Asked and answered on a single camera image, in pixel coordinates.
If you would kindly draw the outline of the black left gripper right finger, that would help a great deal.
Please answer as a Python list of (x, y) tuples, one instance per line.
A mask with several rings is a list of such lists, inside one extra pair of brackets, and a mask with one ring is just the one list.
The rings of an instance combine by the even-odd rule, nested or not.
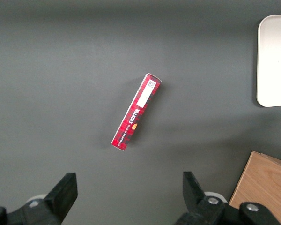
[(188, 225), (238, 225), (236, 209), (215, 195), (207, 196), (192, 172), (183, 172), (183, 198)]

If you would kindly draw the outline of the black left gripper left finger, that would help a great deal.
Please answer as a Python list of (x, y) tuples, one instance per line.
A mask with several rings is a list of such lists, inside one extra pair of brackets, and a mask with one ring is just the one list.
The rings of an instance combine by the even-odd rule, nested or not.
[(60, 225), (78, 196), (76, 173), (68, 172), (47, 194), (31, 197), (8, 213), (7, 225)]

